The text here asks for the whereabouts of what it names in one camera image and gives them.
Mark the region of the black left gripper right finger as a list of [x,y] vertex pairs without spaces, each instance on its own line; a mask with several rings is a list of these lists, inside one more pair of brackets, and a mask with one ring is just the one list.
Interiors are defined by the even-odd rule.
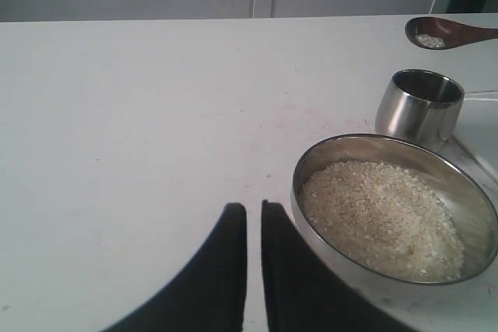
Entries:
[[261,203],[261,266],[270,331],[406,331],[316,256],[283,206]]

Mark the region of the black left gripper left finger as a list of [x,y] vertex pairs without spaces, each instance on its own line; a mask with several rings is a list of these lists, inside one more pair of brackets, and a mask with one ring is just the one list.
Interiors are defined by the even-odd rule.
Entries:
[[182,270],[108,331],[242,331],[247,294],[247,213],[227,204]]

